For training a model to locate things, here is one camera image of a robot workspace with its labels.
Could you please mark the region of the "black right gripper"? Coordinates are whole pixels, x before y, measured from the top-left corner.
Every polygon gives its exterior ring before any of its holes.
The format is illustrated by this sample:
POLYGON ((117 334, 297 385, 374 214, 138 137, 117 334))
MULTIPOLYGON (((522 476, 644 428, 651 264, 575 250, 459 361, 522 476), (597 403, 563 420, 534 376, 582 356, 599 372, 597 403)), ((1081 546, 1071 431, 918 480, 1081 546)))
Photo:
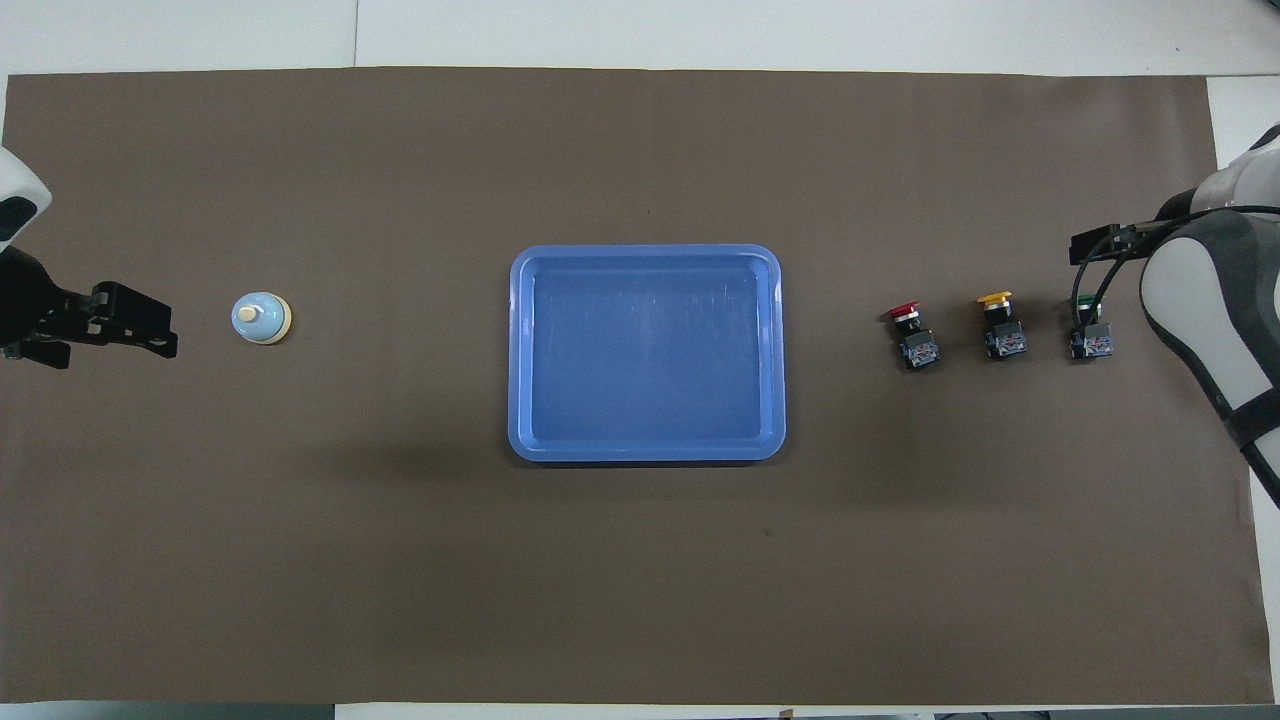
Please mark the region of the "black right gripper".
POLYGON ((1070 238, 1070 264, 1115 259, 1129 249, 1157 249, 1176 231, 1213 211, 1213 208, 1196 210, 1192 206, 1194 195, 1194 190, 1188 190, 1170 197, 1152 220, 1135 225, 1102 225, 1074 234, 1070 238))

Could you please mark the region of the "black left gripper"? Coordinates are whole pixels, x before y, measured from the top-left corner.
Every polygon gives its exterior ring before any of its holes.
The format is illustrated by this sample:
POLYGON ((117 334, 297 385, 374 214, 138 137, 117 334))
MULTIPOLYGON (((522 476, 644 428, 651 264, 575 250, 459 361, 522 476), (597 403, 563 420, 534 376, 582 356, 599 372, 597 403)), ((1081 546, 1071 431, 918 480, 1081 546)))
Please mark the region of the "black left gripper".
POLYGON ((143 348, 164 359, 178 354, 178 336, 172 329, 173 310, 119 282, 101 282, 90 297, 58 286, 33 256, 9 247, 1 255, 1 345, 5 359, 29 360, 56 370, 70 364, 70 346, 124 345, 143 348), (51 342, 23 341, 32 334, 51 342))

